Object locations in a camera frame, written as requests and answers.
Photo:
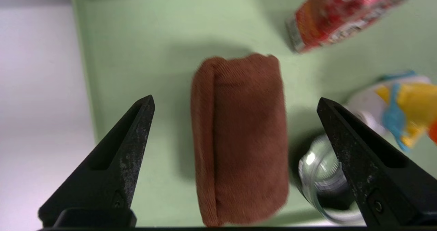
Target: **light green surface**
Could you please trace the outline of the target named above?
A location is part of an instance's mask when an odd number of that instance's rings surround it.
[[[138,226],[202,225],[189,100],[192,75],[206,57],[255,51],[279,58],[291,147],[321,127],[321,96],[342,102],[382,74],[405,69],[437,81],[435,0],[412,0],[353,39],[297,55],[287,46],[284,20],[303,1],[73,0],[97,139],[137,99],[155,99],[132,204]],[[437,175],[433,147],[422,140],[411,157]],[[288,204],[266,224],[318,218],[292,187]]]

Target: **red snack package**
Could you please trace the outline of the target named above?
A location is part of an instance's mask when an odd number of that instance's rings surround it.
[[[307,0],[287,20],[295,50],[338,43],[375,23],[405,0]]]

